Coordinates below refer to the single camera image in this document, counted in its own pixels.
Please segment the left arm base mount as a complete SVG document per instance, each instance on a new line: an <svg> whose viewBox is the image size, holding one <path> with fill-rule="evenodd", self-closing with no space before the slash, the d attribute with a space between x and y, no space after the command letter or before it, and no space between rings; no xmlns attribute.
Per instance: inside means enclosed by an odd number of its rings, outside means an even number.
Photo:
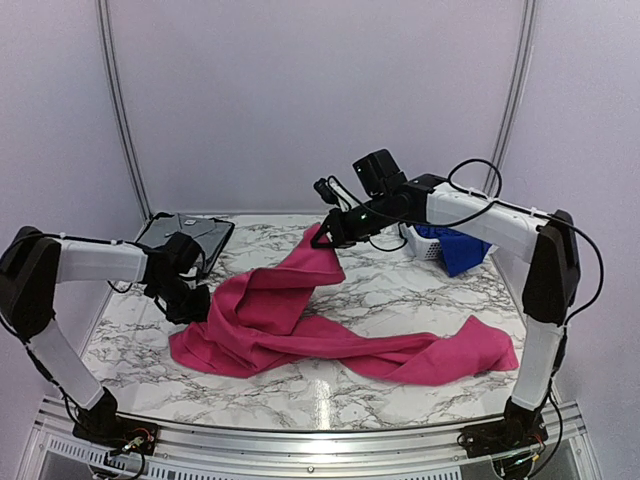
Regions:
<svg viewBox="0 0 640 480"><path fill-rule="evenodd" d="M73 435L109 447L117 454L154 453L159 426L156 423L122 417L117 414L91 414L79 409L74 420Z"/></svg>

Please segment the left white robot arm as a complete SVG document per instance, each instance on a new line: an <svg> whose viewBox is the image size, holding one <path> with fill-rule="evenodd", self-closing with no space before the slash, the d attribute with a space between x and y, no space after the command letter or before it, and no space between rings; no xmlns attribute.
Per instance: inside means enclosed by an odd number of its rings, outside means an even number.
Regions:
<svg viewBox="0 0 640 480"><path fill-rule="evenodd" d="M188 325L206 319L209 290L192 275L199 244L183 233L159 247L122 240L48 234L23 227L1 256L1 319L24 346L41 375L79 413L79 424L106 445L125 438L117 401L101 385L62 333L54 311L63 283L110 281L139 284L167 321Z"/></svg>

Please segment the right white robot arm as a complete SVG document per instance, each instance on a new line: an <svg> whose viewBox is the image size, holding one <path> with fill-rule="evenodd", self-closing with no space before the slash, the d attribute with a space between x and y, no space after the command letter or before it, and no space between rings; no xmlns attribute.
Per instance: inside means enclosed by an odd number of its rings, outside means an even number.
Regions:
<svg viewBox="0 0 640 480"><path fill-rule="evenodd" d="M534 431L564 359L568 324L592 306L575 306L581 265L578 242L590 237L563 210L540 212L454 183L452 176L408 178L382 149L353 165L369 199L360 201L335 176L314 189L331 209L311 244L345 249L393 224L449 228L505 250L529 266L522 292L526 335L522 363L495 438L515 448Z"/></svg>

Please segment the pink trousers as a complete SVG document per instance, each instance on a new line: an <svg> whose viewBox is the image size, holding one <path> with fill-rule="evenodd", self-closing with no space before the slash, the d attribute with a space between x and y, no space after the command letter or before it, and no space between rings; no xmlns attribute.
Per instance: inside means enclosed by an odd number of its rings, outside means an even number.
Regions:
<svg viewBox="0 0 640 480"><path fill-rule="evenodd" d="M170 337L172 359L202 373L246 379L318 358L338 361L363 377L429 387L518 368L510 336L474 316L451 337L365 338L331 319L305 314L316 288L346 278L334 250L312 247L318 231L307 229L277 266L221 283L206 320Z"/></svg>

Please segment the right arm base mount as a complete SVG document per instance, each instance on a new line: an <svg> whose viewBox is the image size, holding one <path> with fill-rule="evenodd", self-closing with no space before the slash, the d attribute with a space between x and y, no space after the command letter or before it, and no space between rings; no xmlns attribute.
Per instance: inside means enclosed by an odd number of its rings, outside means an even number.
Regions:
<svg viewBox="0 0 640 480"><path fill-rule="evenodd" d="M548 440L546 424L539 412L517 407L500 420L466 426L457 443L469 458L541 446Z"/></svg>

